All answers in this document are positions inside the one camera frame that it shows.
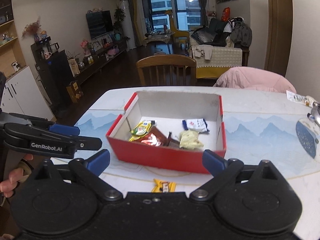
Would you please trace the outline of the person's left hand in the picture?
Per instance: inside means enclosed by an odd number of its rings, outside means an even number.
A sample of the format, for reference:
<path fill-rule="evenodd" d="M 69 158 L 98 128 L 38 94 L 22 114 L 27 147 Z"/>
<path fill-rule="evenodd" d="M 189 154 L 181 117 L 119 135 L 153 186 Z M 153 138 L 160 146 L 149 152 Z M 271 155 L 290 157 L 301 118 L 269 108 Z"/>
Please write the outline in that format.
<path fill-rule="evenodd" d="M 32 154 L 26 154 L 19 162 L 17 167 L 9 172 L 8 179 L 1 181 L 1 194 L 5 198 L 10 198 L 14 194 L 14 189 L 19 183 L 25 182 L 31 174 L 31 168 L 28 161 L 33 160 Z"/>

